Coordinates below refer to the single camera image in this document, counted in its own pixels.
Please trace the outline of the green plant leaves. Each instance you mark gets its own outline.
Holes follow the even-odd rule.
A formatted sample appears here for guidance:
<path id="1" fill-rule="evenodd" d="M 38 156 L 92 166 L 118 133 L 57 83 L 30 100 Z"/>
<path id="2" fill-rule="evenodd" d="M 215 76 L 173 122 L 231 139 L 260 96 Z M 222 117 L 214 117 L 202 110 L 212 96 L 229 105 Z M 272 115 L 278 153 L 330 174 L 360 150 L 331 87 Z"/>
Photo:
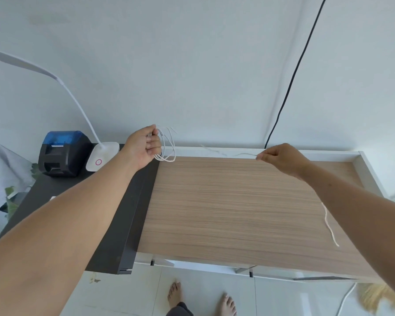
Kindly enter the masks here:
<path id="1" fill-rule="evenodd" d="M 7 205 L 7 214 L 6 219 L 9 221 L 14 213 L 17 211 L 18 207 L 20 206 L 23 199 L 27 196 L 28 192 L 33 187 L 36 180 L 39 178 L 41 172 L 39 171 L 39 166 L 37 163 L 32 164 L 31 168 L 31 176 L 32 176 L 32 183 L 30 183 L 25 190 L 23 191 L 16 191 L 15 186 L 10 186 L 5 188 L 6 193 L 6 205 Z"/>

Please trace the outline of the straw broom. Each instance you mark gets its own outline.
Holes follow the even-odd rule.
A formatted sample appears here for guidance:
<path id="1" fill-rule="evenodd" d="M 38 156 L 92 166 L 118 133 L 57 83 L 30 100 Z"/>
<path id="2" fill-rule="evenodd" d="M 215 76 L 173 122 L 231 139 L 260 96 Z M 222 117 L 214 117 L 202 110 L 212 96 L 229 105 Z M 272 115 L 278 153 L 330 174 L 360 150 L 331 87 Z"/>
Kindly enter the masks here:
<path id="1" fill-rule="evenodd" d="M 395 311 L 395 292 L 386 284 L 358 283 L 356 294 L 360 306 L 373 316 L 376 316 L 382 301 L 387 301 Z"/>

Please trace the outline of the wooden desk with white frame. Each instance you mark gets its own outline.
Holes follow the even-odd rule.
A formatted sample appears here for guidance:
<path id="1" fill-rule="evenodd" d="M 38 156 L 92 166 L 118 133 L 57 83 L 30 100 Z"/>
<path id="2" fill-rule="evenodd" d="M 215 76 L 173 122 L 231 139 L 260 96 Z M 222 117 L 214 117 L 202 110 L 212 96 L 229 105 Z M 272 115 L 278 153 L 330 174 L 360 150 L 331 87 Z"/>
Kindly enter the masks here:
<path id="1" fill-rule="evenodd" d="M 304 182 L 254 159 L 161 162 L 136 262 L 382 279 Z"/>

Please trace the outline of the white desk lamp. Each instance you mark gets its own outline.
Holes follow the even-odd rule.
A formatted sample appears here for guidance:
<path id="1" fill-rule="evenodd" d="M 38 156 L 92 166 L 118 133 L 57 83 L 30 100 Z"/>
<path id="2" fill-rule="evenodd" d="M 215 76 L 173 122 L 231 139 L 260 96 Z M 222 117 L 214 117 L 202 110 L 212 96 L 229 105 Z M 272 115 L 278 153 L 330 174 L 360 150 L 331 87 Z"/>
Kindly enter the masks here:
<path id="1" fill-rule="evenodd" d="M 23 69 L 27 69 L 33 72 L 37 72 L 46 76 L 51 77 L 52 79 L 56 80 L 70 95 L 70 97 L 74 100 L 75 104 L 78 106 L 79 110 L 81 111 L 83 117 L 85 118 L 86 122 L 88 123 L 95 139 L 97 140 L 97 145 L 93 148 L 91 155 L 86 163 L 86 170 L 91 171 L 91 172 L 96 172 L 99 170 L 102 166 L 104 166 L 106 163 L 108 163 L 119 151 L 120 151 L 120 144 L 116 142 L 101 142 L 101 140 L 98 138 L 89 118 L 87 117 L 86 113 L 84 112 L 82 106 L 78 102 L 78 100 L 74 97 L 72 92 L 69 90 L 69 88 L 64 84 L 64 82 L 55 74 L 49 72 L 48 70 L 38 66 L 37 64 L 34 64 L 32 62 L 29 62 L 25 59 L 16 57 L 14 55 L 1 52 L 0 51 L 0 61 L 20 67 Z"/>

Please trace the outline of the person's left hand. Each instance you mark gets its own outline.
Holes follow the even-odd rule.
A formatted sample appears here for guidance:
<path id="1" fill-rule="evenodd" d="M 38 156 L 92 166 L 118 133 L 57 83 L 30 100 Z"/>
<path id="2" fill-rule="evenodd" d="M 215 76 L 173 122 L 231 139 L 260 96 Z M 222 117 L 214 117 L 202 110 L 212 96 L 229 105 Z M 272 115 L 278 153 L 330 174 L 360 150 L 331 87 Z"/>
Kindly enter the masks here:
<path id="1" fill-rule="evenodd" d="M 147 160 L 146 134 L 147 127 L 132 133 L 121 150 L 121 155 L 129 163 L 129 166 L 138 171 L 147 166 L 152 160 Z"/>

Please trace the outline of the person's right forearm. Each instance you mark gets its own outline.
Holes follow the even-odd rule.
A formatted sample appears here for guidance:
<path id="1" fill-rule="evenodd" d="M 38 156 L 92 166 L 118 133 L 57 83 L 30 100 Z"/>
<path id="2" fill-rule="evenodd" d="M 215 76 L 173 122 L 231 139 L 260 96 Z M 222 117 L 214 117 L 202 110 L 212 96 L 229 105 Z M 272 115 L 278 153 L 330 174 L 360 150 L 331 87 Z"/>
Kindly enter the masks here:
<path id="1" fill-rule="evenodd" d="M 319 196 L 377 275 L 395 292 L 395 202 L 309 163 L 299 177 Z"/>

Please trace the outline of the person's foot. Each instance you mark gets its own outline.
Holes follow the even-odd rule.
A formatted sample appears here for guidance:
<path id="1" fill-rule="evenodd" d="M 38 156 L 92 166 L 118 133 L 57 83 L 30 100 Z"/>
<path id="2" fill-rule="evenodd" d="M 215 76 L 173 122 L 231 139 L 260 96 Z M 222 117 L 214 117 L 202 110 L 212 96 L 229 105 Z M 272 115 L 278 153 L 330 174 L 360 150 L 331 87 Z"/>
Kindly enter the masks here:
<path id="1" fill-rule="evenodd" d="M 216 316 L 237 316 L 235 302 L 227 293 L 224 293 L 220 299 Z"/>
<path id="2" fill-rule="evenodd" d="M 183 291 L 180 282 L 173 282 L 169 288 L 168 294 L 169 308 L 175 308 L 179 303 L 184 303 Z"/>

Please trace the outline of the black side table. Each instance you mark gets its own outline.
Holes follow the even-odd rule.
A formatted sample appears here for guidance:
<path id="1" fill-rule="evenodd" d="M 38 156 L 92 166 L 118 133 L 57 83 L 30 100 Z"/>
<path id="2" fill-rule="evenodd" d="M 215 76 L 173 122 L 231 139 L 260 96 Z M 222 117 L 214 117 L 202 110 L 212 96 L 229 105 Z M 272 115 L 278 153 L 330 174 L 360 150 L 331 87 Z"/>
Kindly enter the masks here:
<path id="1" fill-rule="evenodd" d="M 159 164 L 159 161 L 153 160 L 135 173 L 86 271 L 132 273 Z M 0 238 L 53 196 L 60 195 L 92 174 L 86 170 L 85 165 L 77 177 L 51 177 L 41 174 L 0 233 Z"/>

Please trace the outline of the dark trouser leg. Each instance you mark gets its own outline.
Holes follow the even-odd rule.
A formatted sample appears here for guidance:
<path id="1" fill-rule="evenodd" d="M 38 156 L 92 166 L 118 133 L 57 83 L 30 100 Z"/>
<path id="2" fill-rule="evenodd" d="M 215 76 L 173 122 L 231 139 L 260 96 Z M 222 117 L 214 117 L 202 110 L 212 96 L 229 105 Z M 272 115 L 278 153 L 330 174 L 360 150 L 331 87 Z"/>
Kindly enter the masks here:
<path id="1" fill-rule="evenodd" d="M 166 316 L 194 316 L 194 314 L 187 308 L 184 302 L 180 302 L 171 308 Z"/>

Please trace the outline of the person's left foot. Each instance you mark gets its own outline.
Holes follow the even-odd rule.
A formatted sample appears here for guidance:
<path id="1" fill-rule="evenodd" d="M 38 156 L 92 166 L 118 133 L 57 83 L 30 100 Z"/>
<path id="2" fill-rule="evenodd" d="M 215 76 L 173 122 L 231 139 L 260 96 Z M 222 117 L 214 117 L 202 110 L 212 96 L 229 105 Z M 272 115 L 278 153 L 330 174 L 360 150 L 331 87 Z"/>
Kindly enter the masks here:
<path id="1" fill-rule="evenodd" d="M 183 291 L 180 282 L 173 282 L 169 288 L 168 294 L 169 308 L 175 308 L 179 303 L 184 303 Z"/>

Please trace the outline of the person's right foot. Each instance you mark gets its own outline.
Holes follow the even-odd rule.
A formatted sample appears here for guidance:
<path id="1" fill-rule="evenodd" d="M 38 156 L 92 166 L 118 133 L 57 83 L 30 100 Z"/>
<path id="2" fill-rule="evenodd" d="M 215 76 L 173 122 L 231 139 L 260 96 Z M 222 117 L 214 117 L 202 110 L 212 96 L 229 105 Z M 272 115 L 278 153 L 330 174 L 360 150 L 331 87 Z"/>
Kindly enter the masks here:
<path id="1" fill-rule="evenodd" d="M 220 299 L 216 316 L 237 316 L 235 302 L 227 293 L 224 293 Z"/>

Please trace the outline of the grey cloth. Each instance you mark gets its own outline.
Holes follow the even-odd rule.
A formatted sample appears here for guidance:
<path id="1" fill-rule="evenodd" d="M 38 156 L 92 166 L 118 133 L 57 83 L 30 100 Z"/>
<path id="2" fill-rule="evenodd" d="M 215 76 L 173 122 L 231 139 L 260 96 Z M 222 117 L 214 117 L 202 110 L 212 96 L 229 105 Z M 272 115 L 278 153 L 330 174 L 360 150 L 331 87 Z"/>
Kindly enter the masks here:
<path id="1" fill-rule="evenodd" d="M 6 188 L 24 192 L 33 185 L 32 163 L 13 151 L 0 145 L 0 207 L 6 203 Z"/>

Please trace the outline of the person's right hand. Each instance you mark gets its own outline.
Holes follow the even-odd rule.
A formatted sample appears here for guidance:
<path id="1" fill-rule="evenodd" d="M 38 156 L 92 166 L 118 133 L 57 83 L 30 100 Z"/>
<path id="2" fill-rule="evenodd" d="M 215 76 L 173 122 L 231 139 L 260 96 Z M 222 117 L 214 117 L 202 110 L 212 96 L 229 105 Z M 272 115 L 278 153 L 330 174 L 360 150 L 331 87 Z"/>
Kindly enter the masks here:
<path id="1" fill-rule="evenodd" d="M 305 174 L 314 167 L 310 160 L 288 143 L 275 145 L 269 149 L 274 149 L 274 164 L 270 165 L 286 175 L 303 181 Z"/>

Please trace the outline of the person's left forearm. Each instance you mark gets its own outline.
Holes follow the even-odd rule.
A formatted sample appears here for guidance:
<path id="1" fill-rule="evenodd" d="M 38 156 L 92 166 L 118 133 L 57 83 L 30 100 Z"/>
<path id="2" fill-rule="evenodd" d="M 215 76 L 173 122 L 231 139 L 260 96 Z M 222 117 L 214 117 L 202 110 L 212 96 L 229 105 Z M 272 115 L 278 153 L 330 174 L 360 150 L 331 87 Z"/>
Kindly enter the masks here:
<path id="1" fill-rule="evenodd" d="M 108 230 L 143 149 L 103 168 L 0 238 L 0 316 L 59 316 Z"/>

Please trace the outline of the black and blue receipt printer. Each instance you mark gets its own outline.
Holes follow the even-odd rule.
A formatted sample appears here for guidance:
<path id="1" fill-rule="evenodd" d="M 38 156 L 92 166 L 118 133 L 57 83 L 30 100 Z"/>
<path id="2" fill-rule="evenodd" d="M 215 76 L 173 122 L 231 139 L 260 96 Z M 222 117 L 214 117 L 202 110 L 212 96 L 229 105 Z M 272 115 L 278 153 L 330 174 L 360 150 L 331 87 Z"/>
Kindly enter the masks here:
<path id="1" fill-rule="evenodd" d="M 93 147 L 81 131 L 50 131 L 40 149 L 39 171 L 51 177 L 77 177 Z"/>

